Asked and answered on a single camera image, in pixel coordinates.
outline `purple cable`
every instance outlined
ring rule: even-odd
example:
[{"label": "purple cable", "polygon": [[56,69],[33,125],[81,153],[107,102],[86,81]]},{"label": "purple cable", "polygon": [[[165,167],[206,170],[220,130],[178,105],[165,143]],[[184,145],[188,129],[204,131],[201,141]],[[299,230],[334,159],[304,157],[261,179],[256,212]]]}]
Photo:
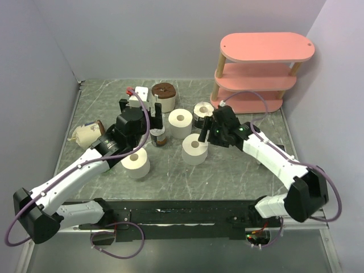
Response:
[{"label": "purple cable", "polygon": [[[104,160],[110,160],[110,159],[119,159],[119,158],[124,158],[125,156],[128,156],[128,155],[131,155],[133,153],[135,153],[136,151],[140,150],[144,144],[146,144],[147,142],[147,139],[148,139],[148,136],[149,136],[149,131],[150,131],[150,121],[149,121],[149,114],[148,114],[148,110],[146,109],[142,99],[138,96],[138,94],[136,94],[133,90],[130,90],[130,92],[136,96],[136,98],[138,99],[138,101],[140,102],[141,106],[142,106],[142,109],[143,109],[143,112],[144,112],[144,115],[146,117],[146,121],[147,121],[147,131],[146,131],[146,134],[145,134],[145,138],[143,139],[143,141],[132,151],[130,152],[127,152],[125,154],[122,154],[122,155],[113,155],[113,156],[104,156],[104,157],[101,157],[101,158],[95,158],[95,159],[92,159],[92,160],[88,160],[88,161],[85,161],[83,163],[81,163],[81,167],[87,165],[87,164],[90,164],[90,163],[94,163],[94,162],[99,162],[99,161],[104,161]],[[52,188],[54,188],[55,186],[57,186],[63,179],[65,179],[67,176],[69,176],[71,173],[73,173],[74,171],[76,171],[78,169],[78,166],[75,166],[73,167],[72,169],[70,169],[68,172],[65,172],[63,175],[61,175],[57,180],[55,180],[51,185],[49,185],[43,192],[44,193],[47,193],[49,192]],[[7,246],[19,246],[25,242],[27,242],[28,240],[30,240],[30,237],[22,240],[21,242],[18,242],[18,243],[11,243],[9,241],[9,235],[10,235],[10,232],[11,232],[11,229],[13,228],[13,226],[15,225],[16,221],[21,217],[21,215],[23,215],[23,213],[31,206],[33,205],[34,203],[36,203],[40,198],[41,198],[41,194],[37,195],[35,198],[33,198],[28,204],[26,204],[16,215],[15,215],[15,218],[13,219],[13,221],[11,222],[10,226],[7,228],[6,232],[5,232],[5,237],[4,237],[4,243],[7,245]]]},{"label": "purple cable", "polygon": [[[237,92],[237,93],[234,93],[232,94],[231,96],[228,96],[225,100],[223,100],[224,102],[226,102],[228,99],[236,96],[237,94],[241,94],[241,93],[251,93],[251,94],[254,94],[256,95],[257,97],[260,98],[260,100],[262,100],[262,102],[264,103],[264,106],[265,106],[265,109],[266,109],[266,112],[264,114],[264,116],[262,118],[254,118],[251,122],[250,122],[250,128],[251,128],[251,131],[257,136],[257,138],[260,139],[260,141],[264,141],[264,139],[258,134],[257,131],[255,131],[254,129],[254,122],[256,121],[260,121],[262,119],[264,119],[267,115],[268,115],[268,105],[267,105],[267,102],[265,101],[265,99],[259,95],[258,93],[256,92],[253,92],[253,91],[240,91],[240,92]],[[342,213],[342,202],[341,202],[341,197],[340,197],[340,194],[339,194],[339,191],[337,190],[334,182],[331,180],[331,178],[319,167],[319,166],[316,166],[316,165],[313,165],[313,164],[309,164],[309,163],[301,163],[301,162],[297,162],[297,161],[294,161],[294,160],[291,160],[290,158],[288,158],[284,153],[282,153],[281,149],[275,147],[274,145],[272,145],[270,142],[267,142],[267,144],[273,149],[275,150],[277,153],[279,153],[283,158],[285,158],[285,160],[287,160],[288,162],[290,162],[291,164],[294,164],[294,165],[300,165],[300,166],[305,166],[305,167],[308,167],[308,168],[311,168],[311,169],[314,169],[315,171],[317,171],[319,174],[321,174],[325,179],[326,181],[330,184],[334,194],[335,194],[335,197],[336,197],[336,200],[337,200],[337,205],[338,205],[338,208],[337,208],[337,213],[334,217],[330,218],[330,219],[322,219],[322,218],[317,218],[317,217],[310,217],[311,219],[314,219],[314,220],[317,220],[317,221],[320,221],[320,222],[333,222],[335,220],[337,220],[341,213]]]},{"label": "purple cable", "polygon": [[142,248],[144,246],[145,238],[144,238],[144,232],[143,232],[143,230],[140,228],[140,226],[138,226],[137,224],[132,223],[132,222],[117,222],[117,223],[113,223],[113,224],[110,224],[110,225],[106,225],[105,227],[107,227],[107,226],[115,226],[115,225],[132,225],[132,226],[135,226],[140,231],[140,233],[142,235],[142,242],[140,243],[139,249],[134,254],[132,254],[130,256],[123,257],[123,256],[117,256],[117,255],[114,255],[114,254],[112,254],[110,252],[107,252],[106,250],[104,250],[104,249],[96,246],[92,242],[93,237],[95,237],[96,235],[100,235],[100,234],[114,234],[113,232],[109,232],[109,231],[100,231],[100,232],[96,232],[96,233],[92,234],[92,236],[90,238],[90,242],[91,242],[92,248],[94,248],[94,249],[96,249],[96,250],[98,250],[98,251],[100,251],[100,252],[102,252],[102,253],[104,253],[104,254],[106,254],[108,256],[111,256],[113,258],[117,258],[117,259],[123,259],[123,260],[125,260],[125,259],[130,259],[130,258],[133,258],[133,257],[137,256],[139,254],[139,252],[142,251]]}]

